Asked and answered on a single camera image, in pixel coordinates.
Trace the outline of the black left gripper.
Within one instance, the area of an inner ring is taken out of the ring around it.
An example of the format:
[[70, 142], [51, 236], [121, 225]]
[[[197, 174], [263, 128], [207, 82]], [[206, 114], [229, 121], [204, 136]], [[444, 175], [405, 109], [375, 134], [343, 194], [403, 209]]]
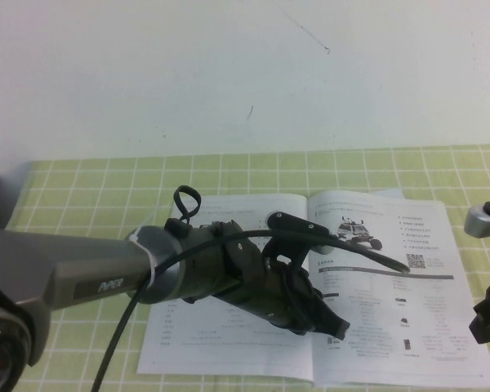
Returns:
[[183, 299], [214, 297], [297, 335], [345, 339], [350, 323], [332, 311], [303, 262], [323, 237], [278, 229], [244, 230], [237, 222], [183, 224]]

